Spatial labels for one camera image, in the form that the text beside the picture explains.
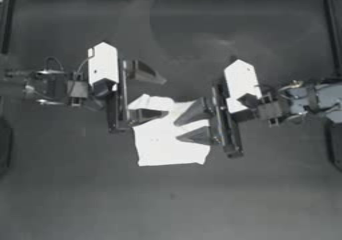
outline cable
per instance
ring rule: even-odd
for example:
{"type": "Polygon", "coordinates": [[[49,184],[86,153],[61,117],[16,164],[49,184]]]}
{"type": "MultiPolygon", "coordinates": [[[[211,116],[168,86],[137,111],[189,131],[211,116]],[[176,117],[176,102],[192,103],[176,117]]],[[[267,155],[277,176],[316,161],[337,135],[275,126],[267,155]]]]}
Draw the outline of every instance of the cable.
{"type": "MultiPolygon", "coordinates": [[[[92,52],[92,56],[90,56],[90,57],[86,57],[86,58],[82,60],[82,62],[80,63],[78,68],[77,68],[77,70],[76,70],[76,75],[80,74],[85,63],[86,63],[93,57],[94,57],[94,52],[92,52]]],[[[73,88],[74,88],[74,84],[76,84],[76,79],[73,79],[73,82],[72,82],[72,85],[70,85],[70,88],[69,88],[69,91],[68,91],[68,93],[66,93],[66,97],[65,97],[65,98],[69,97],[69,95],[70,95],[70,93],[72,93],[72,91],[73,91],[73,88]]]]}
{"type": "Polygon", "coordinates": [[[60,60],[56,57],[52,57],[52,56],[45,58],[45,69],[49,68],[49,65],[48,65],[49,61],[53,61],[58,65],[58,70],[64,71],[64,67],[62,67],[62,64],[61,64],[60,60]]]}

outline white towel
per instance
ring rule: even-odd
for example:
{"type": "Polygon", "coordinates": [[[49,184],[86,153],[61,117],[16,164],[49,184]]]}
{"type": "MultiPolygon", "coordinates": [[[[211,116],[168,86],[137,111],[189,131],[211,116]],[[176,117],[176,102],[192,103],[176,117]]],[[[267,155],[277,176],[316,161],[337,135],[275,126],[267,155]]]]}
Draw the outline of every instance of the white towel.
{"type": "Polygon", "coordinates": [[[191,104],[192,102],[174,103],[170,98],[149,97],[146,94],[129,104],[129,109],[168,111],[165,117],[133,127],[138,166],[204,164],[209,146],[176,139],[176,136],[208,125],[208,120],[200,120],[180,127],[173,125],[173,121],[191,104]]]}

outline dark tabletop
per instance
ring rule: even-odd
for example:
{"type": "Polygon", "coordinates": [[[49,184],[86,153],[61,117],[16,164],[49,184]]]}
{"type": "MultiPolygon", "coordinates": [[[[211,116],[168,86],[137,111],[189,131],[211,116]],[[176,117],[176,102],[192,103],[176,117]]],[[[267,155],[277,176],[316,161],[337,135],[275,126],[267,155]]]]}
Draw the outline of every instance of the dark tabletop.
{"type": "MultiPolygon", "coordinates": [[[[54,56],[74,70],[102,40],[168,79],[129,83],[130,99],[207,95],[231,56],[273,86],[333,70],[321,0],[16,1],[9,52],[22,68],[54,56]]],[[[212,148],[204,166],[138,168],[133,135],[108,135],[102,113],[16,100],[5,113],[16,140],[0,239],[340,239],[342,174],[319,119],[241,124],[243,159],[212,148]]]]}

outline black table surface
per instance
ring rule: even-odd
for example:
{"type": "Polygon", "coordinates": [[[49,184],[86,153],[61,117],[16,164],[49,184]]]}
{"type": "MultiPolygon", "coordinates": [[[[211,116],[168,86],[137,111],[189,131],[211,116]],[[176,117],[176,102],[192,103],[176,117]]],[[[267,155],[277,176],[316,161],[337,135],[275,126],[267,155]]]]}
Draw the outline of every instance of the black table surface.
{"type": "MultiPolygon", "coordinates": [[[[207,95],[231,56],[273,86],[333,71],[321,0],[16,0],[9,52],[24,69],[54,56],[74,70],[102,40],[168,79],[130,82],[129,99],[207,95]]],[[[102,113],[6,100],[5,115],[0,239],[340,239],[342,174],[316,118],[241,124],[241,159],[212,148],[204,166],[138,167],[133,134],[109,135],[102,113]]]]}

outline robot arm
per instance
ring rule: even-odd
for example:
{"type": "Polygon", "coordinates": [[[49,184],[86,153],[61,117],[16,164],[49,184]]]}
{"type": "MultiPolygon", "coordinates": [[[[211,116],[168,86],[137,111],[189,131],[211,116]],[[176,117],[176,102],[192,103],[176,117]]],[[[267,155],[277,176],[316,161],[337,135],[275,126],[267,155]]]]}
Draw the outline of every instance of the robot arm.
{"type": "Polygon", "coordinates": [[[166,113],[128,109],[128,80],[164,84],[165,79],[140,61],[121,59],[117,49],[104,42],[88,50],[88,58],[73,72],[61,68],[33,72],[9,69],[5,78],[0,83],[1,96],[26,98],[41,105],[105,109],[109,132],[125,131],[166,113]]]}
{"type": "Polygon", "coordinates": [[[237,60],[225,68],[224,76],[211,89],[211,97],[196,100],[174,121],[180,126],[208,119],[209,126],[179,136],[180,141],[220,145],[229,158],[240,157],[240,122],[259,119],[272,127],[284,121],[300,122],[311,114],[331,122],[329,158],[342,169],[342,145],[337,145],[342,138],[342,79],[319,83],[293,81],[277,90],[268,88],[261,92],[252,66],[237,60]]]}

